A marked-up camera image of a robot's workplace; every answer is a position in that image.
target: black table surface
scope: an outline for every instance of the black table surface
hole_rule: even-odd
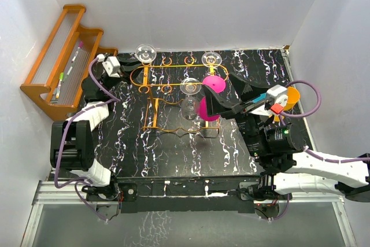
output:
[[[260,86],[285,85],[290,81],[287,65],[279,49],[217,52],[223,59],[222,65],[229,73],[235,72]],[[168,62],[169,57],[172,59],[172,65],[184,65],[185,57],[194,57],[195,64],[202,65],[203,54],[204,51],[158,53],[153,65],[161,65],[163,58]],[[185,78],[196,78],[201,81],[206,76],[207,70],[205,67],[152,68],[149,83],[180,83]],[[221,68],[218,68],[217,72],[225,77]],[[138,76],[138,83],[142,82],[142,75],[141,73]],[[179,86],[174,86],[170,93],[163,93],[159,86],[153,86],[153,93],[154,97],[163,98],[169,102],[177,102],[185,97]],[[149,95],[140,93],[137,86],[123,82],[112,89],[112,94],[122,101],[114,104],[113,112],[93,133],[97,160],[118,177],[259,173],[259,166],[249,156],[234,120],[221,119],[219,135],[216,130],[202,130],[196,134],[186,134],[182,131],[171,134],[144,130],[142,127]],[[221,95],[228,101],[238,101],[235,90],[228,80],[226,89]],[[196,97],[200,100],[202,92]],[[300,113],[298,105],[291,113]],[[149,121],[153,121],[152,109],[147,116]],[[302,119],[291,121],[299,126],[304,140],[310,145],[304,121]],[[196,130],[204,125],[204,121],[199,117],[194,121],[186,120],[181,116],[179,105],[166,105],[160,102],[157,125],[167,130],[177,127]]]

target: wooden shelf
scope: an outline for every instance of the wooden shelf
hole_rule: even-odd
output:
[[[80,24],[86,8],[65,5],[44,47],[37,57],[21,90],[54,121],[65,120],[77,111],[82,96],[81,82],[88,75],[90,62],[99,53],[117,55],[115,48],[100,47],[103,30]],[[57,103],[51,103],[61,72],[68,71],[78,45],[82,48],[73,63],[73,70],[61,86]]]

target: metal frame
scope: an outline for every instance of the metal frame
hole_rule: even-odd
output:
[[[284,49],[281,49],[284,62],[288,71],[289,78],[293,80],[293,74],[290,69],[290,62],[288,55]],[[301,111],[303,111],[302,104],[298,101],[298,105]],[[306,119],[304,119],[306,129],[308,131],[309,138],[311,140],[313,150],[316,150],[315,143],[313,141],[312,134],[309,126],[307,125]],[[323,193],[293,193],[293,199],[291,202],[331,202],[336,215],[336,219],[339,224],[339,228],[342,233],[345,246],[356,247],[356,240],[354,238],[350,223],[347,218],[347,214],[344,208],[344,200],[342,197],[334,194],[323,194]],[[89,202],[92,205],[116,205],[116,202]],[[259,203],[270,203],[270,201],[263,201]],[[65,186],[62,189],[56,189],[53,182],[40,182],[39,187],[36,191],[32,211],[27,223],[27,227],[23,236],[21,247],[32,247],[34,242],[36,231],[39,226],[40,218],[44,205],[48,204],[60,204],[60,205],[71,205],[81,204],[83,202],[75,193],[74,183]]]
[[[43,206],[44,205],[42,204],[34,204],[32,206],[31,214],[29,215],[28,223],[23,235],[21,247],[32,247],[34,244]]]

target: cable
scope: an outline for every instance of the cable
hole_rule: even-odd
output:
[[[288,197],[287,197],[287,205],[286,205],[283,213],[281,215],[279,215],[278,217],[273,218],[273,220],[278,220],[278,219],[282,218],[285,215],[285,213],[287,213],[288,207],[289,207],[289,199],[290,199],[290,197],[289,197],[289,194],[288,194]]]
[[[320,107],[321,105],[321,93],[319,92],[319,89],[316,88],[313,84],[307,82],[307,81],[304,81],[304,80],[295,80],[295,81],[292,81],[292,82],[289,82],[286,87],[289,87],[291,85],[294,85],[296,83],[302,83],[302,84],[306,84],[308,85],[309,87],[311,87],[314,92],[316,93],[316,97],[317,97],[317,103],[316,103],[316,106],[309,112],[306,112],[306,113],[302,113],[302,114],[296,114],[296,115],[293,115],[293,114],[288,114],[284,111],[282,111],[280,113],[280,115],[284,116],[284,117],[290,117],[290,118],[303,118],[303,117],[307,117],[307,116],[310,116],[312,114],[314,114]]]
[[[76,193],[77,193],[77,195],[79,196],[79,198],[80,198],[80,200],[81,201],[83,201],[83,203],[85,204],[85,205],[87,205],[87,207],[92,211],[92,212],[94,212],[100,219],[102,219],[102,220],[104,220],[105,222],[108,222],[109,221],[109,219],[108,218],[106,218],[106,217],[104,217],[104,216],[102,216],[99,212],[97,212],[96,210],[95,210],[95,208],[93,208],[87,201],[86,201],[86,199],[84,198],[84,197],[82,197],[82,195],[80,194],[80,192],[79,192],[79,190],[77,189],[77,185],[79,184],[79,183],[83,183],[83,184],[85,184],[85,182],[83,182],[83,181],[81,181],[81,180],[79,180],[79,181],[77,181],[76,183],[75,183],[75,191],[76,191]]]
[[[254,208],[255,210],[261,212],[265,217],[266,217],[266,220],[268,220],[270,217],[268,217],[262,210],[258,209],[258,208]]]
[[[296,80],[296,81],[288,83],[287,87],[290,86],[290,85],[296,84],[296,83],[303,83],[303,84],[307,84],[308,86],[310,86],[316,93],[317,104],[310,112],[303,113],[303,114],[291,115],[291,114],[286,114],[284,112],[280,113],[279,120],[280,120],[280,122],[283,126],[286,125],[284,120],[283,120],[283,116],[293,117],[293,118],[307,117],[307,116],[312,115],[313,113],[315,113],[321,105],[321,94],[320,94],[319,90],[314,85],[312,85],[309,82],[303,81],[303,80]],[[307,145],[304,146],[304,152],[308,153],[309,155],[313,156],[316,159],[319,159],[319,160],[325,161],[325,162],[329,162],[329,163],[339,164],[339,163],[350,163],[350,162],[358,162],[358,161],[370,161],[370,157],[358,157],[358,158],[350,158],[350,159],[343,159],[343,160],[324,158],[324,157],[319,156],[318,154],[314,153],[312,150],[310,150]]]
[[[279,216],[277,216],[276,218],[274,218],[274,217],[268,217],[262,210],[260,210],[260,209],[258,209],[258,208],[254,208],[255,210],[257,210],[257,211],[259,211],[259,212],[261,212],[265,217],[266,217],[266,219],[265,220],[279,220],[280,218],[282,218],[286,213],[287,213],[287,211],[288,211],[288,208],[289,208],[289,199],[290,199],[290,197],[289,197],[289,194],[287,195],[287,205],[286,205],[286,207],[285,207],[285,209],[284,209],[284,211],[283,211],[283,213],[281,214],[281,215],[279,215]]]
[[[276,205],[278,199],[279,199],[279,196],[276,197],[276,199],[271,203],[271,205]]]
[[[64,148],[64,142],[66,140],[66,136],[67,136],[67,133],[68,133],[68,129],[69,127],[71,126],[72,122],[74,121],[75,118],[77,118],[78,116],[82,115],[83,113],[85,113],[86,111],[89,111],[90,109],[92,108],[96,108],[96,107],[99,107],[99,106],[104,106],[106,104],[109,104],[113,101],[120,101],[118,98],[116,98],[115,96],[113,96],[110,92],[107,91],[107,89],[105,89],[95,78],[95,76],[93,75],[93,72],[92,72],[92,67],[93,67],[93,64],[95,64],[96,62],[98,61],[98,58],[95,58],[92,60],[92,62],[89,64],[88,66],[88,72],[91,76],[91,79],[94,81],[94,83],[108,96],[110,96],[112,99],[104,102],[104,103],[101,103],[101,104],[97,104],[97,105],[93,105],[93,106],[90,106],[88,108],[86,108],[85,110],[81,110],[79,112],[77,112],[75,115],[73,115],[67,122],[65,128],[64,128],[64,131],[63,131],[63,135],[62,135],[62,140],[61,140],[61,144],[60,144],[60,147],[59,147],[59,155],[58,155],[58,158],[57,158],[57,165],[55,166],[55,175],[54,175],[54,185],[56,188],[60,189],[60,188],[63,188],[64,186],[66,185],[69,185],[71,184],[72,182],[76,182],[75,183],[75,191],[76,191],[76,194],[79,196],[79,198],[81,199],[81,201],[87,205],[87,207],[93,211],[100,219],[104,220],[105,222],[108,222],[109,220],[111,220],[114,216],[112,216],[110,219],[107,219],[106,217],[102,216],[101,214],[99,214],[95,208],[93,208],[87,201],[84,197],[82,197],[82,195],[79,193],[78,191],[78,188],[77,188],[77,185],[78,184],[84,184],[86,186],[91,186],[91,183],[88,183],[86,182],[85,180],[89,181],[86,177],[82,176],[82,177],[78,177],[78,178],[73,178],[65,183],[63,183],[62,185],[59,185],[58,183],[58,176],[59,176],[59,170],[60,170],[60,164],[61,164],[61,160],[62,160],[62,154],[63,154],[63,148]]]
[[[322,156],[319,156],[318,154],[314,153],[312,150],[308,148],[308,146],[304,146],[304,152],[308,153],[309,155],[313,156],[314,158],[317,158],[324,162],[329,163],[350,163],[350,162],[358,162],[358,161],[370,161],[370,157],[358,157],[358,158],[350,158],[350,159],[343,159],[343,160],[337,160],[337,159],[329,159],[324,158]]]
[[[120,192],[117,193],[117,195],[115,195],[113,198],[111,199],[105,199],[106,201],[113,201],[115,198],[117,198],[119,196]]]
[[[107,91],[106,88],[103,87],[103,85],[101,85],[99,83],[99,81],[97,81],[97,79],[95,78],[94,74],[93,74],[93,65],[98,61],[98,57],[93,59],[92,62],[89,64],[88,66],[88,73],[90,74],[90,77],[91,79],[94,81],[94,83],[100,88],[100,90],[102,90],[108,97],[111,97],[114,101],[117,101],[119,102],[120,100],[118,98],[116,98],[114,95],[112,95],[110,92]]]
[[[109,218],[108,221],[111,221],[114,217],[118,216],[121,213],[122,202],[123,202],[123,192],[122,191],[119,192],[117,194],[117,197],[118,197],[118,211],[115,215],[113,215],[111,218]]]
[[[62,135],[62,140],[61,140],[60,147],[59,147],[59,153],[58,153],[59,155],[58,155],[58,159],[57,159],[57,165],[55,166],[56,169],[55,169],[55,175],[54,175],[54,185],[55,185],[56,188],[60,189],[60,188],[63,188],[64,186],[66,186],[66,185],[68,185],[68,184],[70,184],[72,182],[87,179],[87,178],[84,178],[84,177],[78,177],[78,178],[74,178],[74,179],[71,179],[71,180],[63,183],[62,185],[59,185],[58,184],[58,176],[59,176],[60,164],[61,164],[61,161],[62,161],[62,154],[63,154],[64,142],[65,142],[66,137],[67,137],[68,129],[71,126],[73,120],[75,118],[77,118],[78,116],[80,116],[81,114],[85,113],[86,111],[89,111],[92,108],[96,108],[96,107],[99,107],[99,106],[104,106],[104,105],[109,104],[109,103],[111,103],[113,101],[114,101],[113,99],[110,99],[110,100],[108,100],[108,101],[106,101],[104,103],[96,104],[96,105],[93,105],[93,106],[89,106],[85,110],[81,110],[81,111],[77,112],[75,115],[73,115],[68,120],[67,125],[65,126],[64,132],[63,132],[63,135]]]

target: white wall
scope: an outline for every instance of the white wall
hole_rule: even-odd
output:
[[[83,22],[102,43],[133,51],[290,45],[314,0],[57,0],[87,6]]]
[[[370,152],[370,0],[316,0],[290,49],[295,79],[320,87],[323,104],[308,118],[321,152]],[[305,110],[315,104],[301,88]],[[346,202],[359,246],[369,246],[370,205]]]
[[[19,89],[52,29],[56,0],[0,0],[0,246],[19,246],[38,180],[50,170],[52,121]]]

